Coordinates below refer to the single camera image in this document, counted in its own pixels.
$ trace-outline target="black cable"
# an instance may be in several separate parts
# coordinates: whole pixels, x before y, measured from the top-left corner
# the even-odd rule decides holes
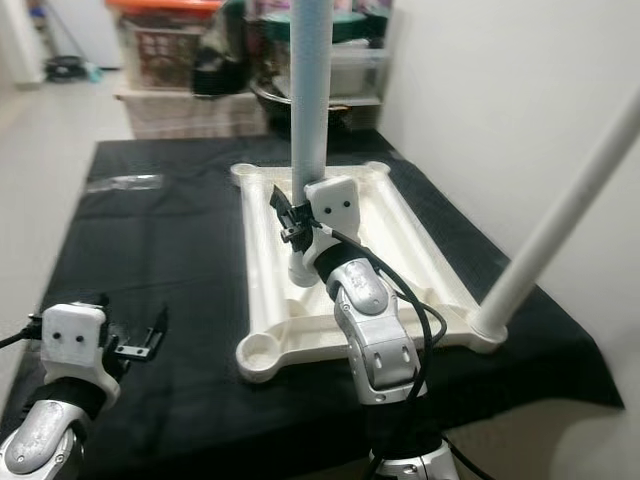
[[[11,335],[9,338],[5,338],[4,340],[0,340],[0,348],[8,347],[20,340],[24,340],[27,337],[25,336],[25,331],[22,330],[20,333],[16,333],[15,335]]]
[[[396,292],[396,295],[398,296],[398,298],[401,298],[405,302],[409,301],[409,299],[400,292]],[[427,305],[426,303],[420,303],[420,306],[424,310],[429,312],[431,315],[436,317],[436,320],[438,320],[438,323],[440,323],[440,330],[438,330],[438,333],[433,336],[433,341],[432,341],[433,345],[436,345],[440,340],[444,338],[444,336],[447,333],[447,321],[444,319],[442,314],[439,311],[437,311],[435,308],[433,308],[431,305]]]
[[[29,315],[29,317],[31,318],[31,322],[20,330],[20,332],[4,340],[0,340],[0,348],[8,347],[20,340],[42,339],[42,319],[37,315]]]
[[[482,471],[478,466],[476,466],[476,464],[474,464],[471,460],[465,457],[465,455],[460,450],[458,450],[458,447],[456,447],[453,443],[451,443],[451,440],[449,440],[445,435],[443,435],[442,438],[444,439],[445,442],[449,444],[451,453],[453,453],[455,457],[458,460],[460,460],[460,463],[462,463],[465,467],[467,467],[478,478],[482,480],[495,480],[495,478],[493,478],[488,473]]]

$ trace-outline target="floor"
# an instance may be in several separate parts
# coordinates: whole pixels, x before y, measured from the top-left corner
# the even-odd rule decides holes
[[[120,75],[45,84],[0,103],[0,338],[38,306],[96,142],[132,138],[113,97]],[[22,348],[0,350],[0,411]]]

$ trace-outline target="white plastic tray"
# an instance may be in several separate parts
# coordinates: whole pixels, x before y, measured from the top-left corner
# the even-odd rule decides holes
[[[281,226],[269,198],[274,184],[290,197],[291,169],[237,164],[231,171],[242,192],[250,303],[250,332],[236,349],[240,372],[251,382],[265,382],[285,365],[346,358],[347,342],[325,286],[318,282],[304,289],[288,277],[291,247],[280,240]],[[443,314],[448,331],[439,345],[488,351],[492,346],[467,324],[478,304],[396,190],[389,171],[383,163],[369,162],[328,167],[326,176],[356,179],[360,239],[403,276],[419,299]],[[422,331],[411,305],[400,301],[399,315],[421,347]],[[439,324],[433,320],[431,327],[437,333]]]

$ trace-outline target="black table cover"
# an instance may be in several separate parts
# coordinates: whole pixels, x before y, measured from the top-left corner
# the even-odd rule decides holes
[[[330,165],[389,164],[413,211],[483,299],[507,258],[420,170],[373,131],[333,138],[328,148]],[[132,339],[141,340],[163,304],[170,333],[152,363],[132,367],[119,402],[99,418],[83,478],[285,478],[366,455],[346,360],[286,367],[264,385],[243,382],[237,371],[248,294],[240,191],[229,168],[288,165],[289,150],[277,137],[98,145],[88,177],[93,193],[79,201],[43,308],[106,292],[112,320]],[[125,175],[161,175],[162,184],[135,190],[101,183]],[[493,355],[437,351],[429,387],[443,428],[544,398],[622,408],[591,337],[542,290],[509,332]],[[20,407],[42,375],[34,342],[3,436],[19,424]]]

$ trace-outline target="white wall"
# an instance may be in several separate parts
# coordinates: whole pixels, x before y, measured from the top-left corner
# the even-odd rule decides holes
[[[122,67],[114,20],[104,0],[48,0],[47,23],[56,55],[86,55],[99,67]]]
[[[25,0],[0,1],[0,48],[14,83],[32,87],[42,82],[45,55]]]
[[[7,61],[4,58],[4,52],[0,45],[0,104],[7,100],[7,97],[15,94],[15,85],[13,84],[13,78],[9,73],[9,67]]]
[[[513,255],[640,84],[638,0],[396,0],[382,134]],[[505,479],[640,478],[640,146],[541,285],[595,338],[624,414],[528,406],[456,438]]]

